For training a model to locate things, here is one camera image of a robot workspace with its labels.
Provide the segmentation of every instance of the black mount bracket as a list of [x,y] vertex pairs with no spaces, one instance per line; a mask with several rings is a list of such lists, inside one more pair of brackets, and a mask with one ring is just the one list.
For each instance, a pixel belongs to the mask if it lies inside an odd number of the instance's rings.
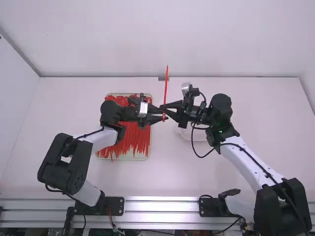
[[233,196],[240,192],[239,189],[234,188],[220,193],[218,198],[199,198],[199,215],[201,217],[240,217],[228,210],[224,200],[227,196]]
[[108,215],[110,212],[112,216],[122,216],[124,214],[124,206],[125,199],[123,197],[105,197],[103,192],[95,207],[89,207],[76,201],[74,206],[70,206],[67,209],[63,236],[68,236],[71,221],[75,215]]

